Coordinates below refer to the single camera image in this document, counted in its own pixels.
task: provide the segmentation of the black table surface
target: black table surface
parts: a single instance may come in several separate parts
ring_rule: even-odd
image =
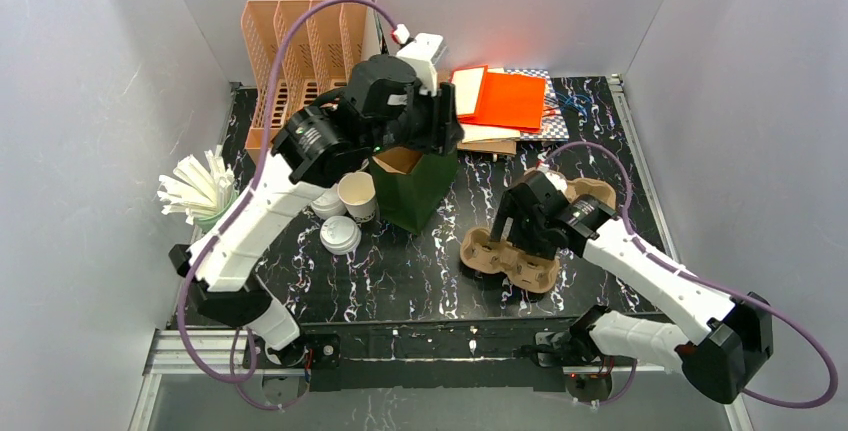
[[[565,96],[581,94],[592,100],[591,109],[586,108],[588,119],[573,107],[562,108],[569,140],[599,143],[618,156],[633,179],[633,226],[663,249],[606,78],[553,81]],[[255,89],[235,93],[224,140],[224,160],[233,166],[239,189],[255,171],[244,143],[256,96]],[[619,279],[567,252],[560,255],[562,270],[556,286],[543,295],[513,286],[504,276],[481,275],[461,264],[459,246],[465,232],[491,225],[498,200],[511,180],[534,166],[540,152],[549,152],[557,144],[518,146],[514,157],[500,156],[496,161],[487,154],[460,152],[456,180],[420,235],[390,223],[372,223],[364,227],[355,252],[334,256],[319,240],[321,219],[307,209],[269,247],[256,272],[302,324],[567,317],[582,315],[595,304],[627,313],[656,311]],[[622,178],[602,154],[580,148],[561,154],[553,167],[570,179],[604,180],[617,189],[618,202],[623,202]],[[192,303],[186,312],[189,325],[218,326],[198,315]]]

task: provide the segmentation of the green box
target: green box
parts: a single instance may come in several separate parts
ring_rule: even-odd
[[[380,219],[421,234],[448,193],[459,168],[456,151],[446,156],[393,148],[371,158]]]

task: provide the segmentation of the paper cup lid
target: paper cup lid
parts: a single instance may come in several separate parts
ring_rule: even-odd
[[[321,243],[333,254],[347,254],[359,244],[362,231],[347,216],[332,216],[321,226]]]

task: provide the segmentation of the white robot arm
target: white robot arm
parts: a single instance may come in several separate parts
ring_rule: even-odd
[[[396,56],[377,55],[354,66],[347,86],[319,96],[288,120],[256,190],[245,189],[219,221],[239,213],[225,232],[216,225],[193,245],[171,250],[177,273],[185,277],[200,251],[218,238],[197,266],[190,291],[201,315],[247,326],[269,348],[285,348],[300,336],[297,322],[252,272],[271,242],[307,204],[376,152],[405,146],[445,155],[456,149],[463,133],[453,85],[436,80],[444,39],[421,33],[404,42]],[[334,100],[335,109],[322,107]]]
[[[572,365],[603,356],[636,358],[682,373],[714,401],[733,402],[772,354],[771,317],[683,279],[679,273],[689,271],[676,263],[677,273],[664,269],[648,254],[668,263],[671,258],[650,245],[644,251],[634,246],[621,217],[596,198],[569,202],[557,187],[560,180],[542,169],[512,183],[501,199],[491,240],[500,241],[508,227],[505,239],[529,256],[553,259],[567,248],[633,287],[671,323],[595,306],[568,332],[550,335],[550,354]]]

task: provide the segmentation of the orange folder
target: orange folder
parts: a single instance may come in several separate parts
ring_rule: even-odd
[[[461,116],[459,121],[538,133],[542,127],[544,109],[544,78],[486,73],[475,113]]]

